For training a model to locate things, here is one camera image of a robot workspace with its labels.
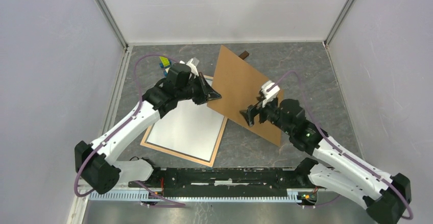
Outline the brown cardboard backing board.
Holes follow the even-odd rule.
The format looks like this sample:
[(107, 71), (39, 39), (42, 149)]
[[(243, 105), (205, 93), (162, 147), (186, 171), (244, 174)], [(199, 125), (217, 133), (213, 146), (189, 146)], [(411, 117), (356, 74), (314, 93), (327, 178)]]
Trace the brown cardboard backing board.
[(280, 146), (282, 136), (276, 126), (268, 121), (259, 123), (257, 116), (254, 118), (254, 125), (249, 127), (240, 114), (241, 110), (258, 102), (261, 86), (269, 80), (237, 54), (221, 45), (211, 86), (222, 98), (208, 102), (207, 107), (268, 142)]

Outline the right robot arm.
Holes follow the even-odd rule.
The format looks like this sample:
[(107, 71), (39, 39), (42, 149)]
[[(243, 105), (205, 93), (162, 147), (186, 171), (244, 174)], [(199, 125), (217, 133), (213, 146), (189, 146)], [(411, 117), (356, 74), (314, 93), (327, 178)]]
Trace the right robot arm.
[(289, 136), (290, 142), (310, 158), (296, 168), (295, 181), (301, 187), (324, 187), (361, 206), (376, 223), (412, 220), (411, 182), (405, 175), (391, 175), (366, 163), (345, 149), (319, 126), (309, 121), (298, 100), (259, 101), (241, 110), (248, 126), (270, 122)]

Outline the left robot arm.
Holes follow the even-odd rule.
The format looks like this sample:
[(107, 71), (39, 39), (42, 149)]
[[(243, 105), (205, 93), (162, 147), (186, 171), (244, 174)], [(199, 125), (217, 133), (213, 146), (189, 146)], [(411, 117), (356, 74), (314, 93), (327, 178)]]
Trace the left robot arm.
[(110, 191), (125, 173), (116, 163), (119, 155), (145, 129), (174, 110), (180, 101), (191, 100), (202, 105), (221, 98), (193, 65), (174, 64), (167, 76), (142, 94), (131, 112), (108, 132), (91, 143), (77, 143), (74, 148), (76, 196)]

